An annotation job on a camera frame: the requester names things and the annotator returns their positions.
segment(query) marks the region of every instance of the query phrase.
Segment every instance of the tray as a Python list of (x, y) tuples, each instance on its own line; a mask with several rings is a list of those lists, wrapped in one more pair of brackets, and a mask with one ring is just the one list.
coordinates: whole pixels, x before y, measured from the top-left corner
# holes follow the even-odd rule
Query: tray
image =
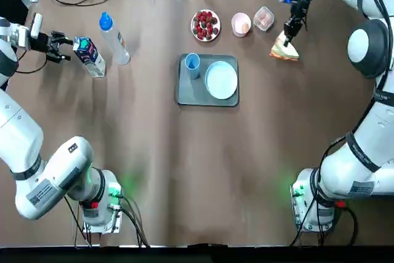
[[(196, 105), (196, 106), (220, 106), (234, 107), (239, 102), (239, 74), (238, 61), (231, 55), (205, 55), (198, 54), (200, 58), (199, 78), (191, 80), (186, 69), (185, 59), (188, 54), (182, 54), (178, 64), (178, 80), (176, 99), (179, 105)], [(216, 62), (224, 61), (229, 63), (238, 77), (238, 87), (235, 93), (226, 100), (219, 100), (211, 96), (205, 87), (204, 79), (208, 67)]]

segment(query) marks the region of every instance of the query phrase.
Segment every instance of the white bowl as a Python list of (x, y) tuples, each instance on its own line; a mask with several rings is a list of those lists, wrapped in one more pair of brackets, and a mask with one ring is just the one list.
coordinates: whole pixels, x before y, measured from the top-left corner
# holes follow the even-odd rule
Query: white bowl
[[(247, 30), (244, 30), (244, 24), (247, 25)], [(244, 14), (243, 12), (238, 12), (233, 16), (231, 20), (231, 27), (233, 28), (233, 33), (237, 37), (244, 37), (245, 35), (247, 35), (247, 32), (249, 32), (251, 26), (251, 18), (249, 18), (247, 14)]]

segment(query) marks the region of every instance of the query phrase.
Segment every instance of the sandwich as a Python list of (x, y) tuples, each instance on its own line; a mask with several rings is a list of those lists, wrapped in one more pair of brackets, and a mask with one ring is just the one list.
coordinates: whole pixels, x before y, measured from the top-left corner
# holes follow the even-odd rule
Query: sandwich
[(283, 45), (285, 40), (286, 37), (284, 35), (284, 31), (282, 31), (281, 34), (279, 34), (279, 36), (277, 37), (273, 47), (271, 48), (270, 56), (286, 61), (298, 61), (300, 57), (298, 52), (291, 43), (288, 43), (287, 47), (285, 47)]

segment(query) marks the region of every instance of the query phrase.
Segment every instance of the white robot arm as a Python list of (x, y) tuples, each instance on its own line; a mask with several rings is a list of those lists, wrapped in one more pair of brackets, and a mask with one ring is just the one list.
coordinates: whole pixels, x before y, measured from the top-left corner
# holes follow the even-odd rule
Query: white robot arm
[[(52, 37), (40, 33), (41, 20), (35, 15), (30, 30), (0, 18), (0, 85), (18, 68), (11, 45), (46, 52), (55, 62), (67, 59), (58, 52), (58, 45), (69, 44), (69, 39), (62, 33)], [(88, 141), (73, 137), (47, 161), (39, 154), (42, 142), (42, 129), (0, 90), (0, 158), (16, 182), (18, 212), (25, 218), (39, 219), (68, 194), (82, 205), (83, 221), (91, 232), (119, 232), (121, 212), (110, 206), (120, 204), (121, 186), (112, 172), (92, 168), (93, 150)]]
[[(291, 42), (311, 0), (280, 1), (292, 5), (292, 16), (284, 25), (287, 41)], [(375, 78), (377, 85), (384, 83), (381, 89), (375, 89), (366, 116), (346, 135), (346, 143), (324, 159), (320, 170), (304, 169), (291, 186), (294, 219), (305, 232), (329, 230), (337, 200), (394, 195), (394, 74), (384, 73), (392, 56), (388, 33), (392, 29), (382, 19), (375, 0), (344, 1), (370, 18), (356, 27), (349, 38), (349, 60), (365, 77)], [(388, 15), (393, 15), (394, 2), (383, 2)]]

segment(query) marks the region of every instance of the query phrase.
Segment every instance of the water bottle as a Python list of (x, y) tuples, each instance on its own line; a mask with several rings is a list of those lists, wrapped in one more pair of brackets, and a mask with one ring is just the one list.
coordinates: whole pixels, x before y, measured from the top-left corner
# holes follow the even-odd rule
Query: water bottle
[(111, 16), (103, 12), (100, 19), (101, 34), (110, 47), (116, 63), (125, 65), (130, 61), (130, 54), (120, 31), (115, 27)]

